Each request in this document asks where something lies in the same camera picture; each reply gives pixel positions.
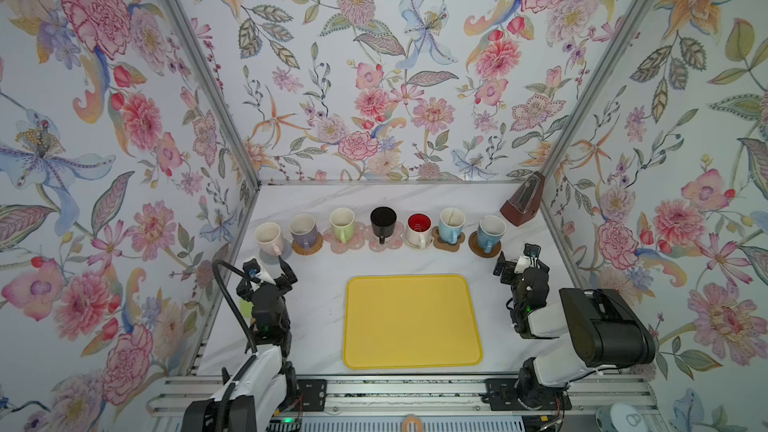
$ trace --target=purple mug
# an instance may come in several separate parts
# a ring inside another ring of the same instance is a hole
[[[294,216],[288,225],[293,241],[304,250],[310,250],[317,244],[317,224],[310,214]]]

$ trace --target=black mug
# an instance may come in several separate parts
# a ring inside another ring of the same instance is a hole
[[[376,207],[371,212],[373,234],[379,238],[379,244],[384,245],[384,239],[395,233],[397,214],[389,207]]]

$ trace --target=light blue mug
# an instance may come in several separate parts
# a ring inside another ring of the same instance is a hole
[[[478,245],[490,254],[493,246],[498,244],[507,231],[507,225],[496,216],[485,216],[478,226]]]
[[[464,222],[466,222],[466,216],[464,212],[458,210],[456,207],[448,207],[440,212],[440,238],[448,244],[455,245],[458,240],[458,236],[462,233],[464,228]]]

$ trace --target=brown metronome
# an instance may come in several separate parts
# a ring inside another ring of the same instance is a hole
[[[514,191],[512,197],[504,202],[500,212],[515,227],[522,226],[536,216],[536,212],[542,204],[543,193],[544,176],[540,172],[533,172]]]

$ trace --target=green mug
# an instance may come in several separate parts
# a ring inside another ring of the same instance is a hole
[[[333,235],[342,244],[348,243],[355,235],[355,213],[347,207],[340,207],[331,212],[331,228]]]

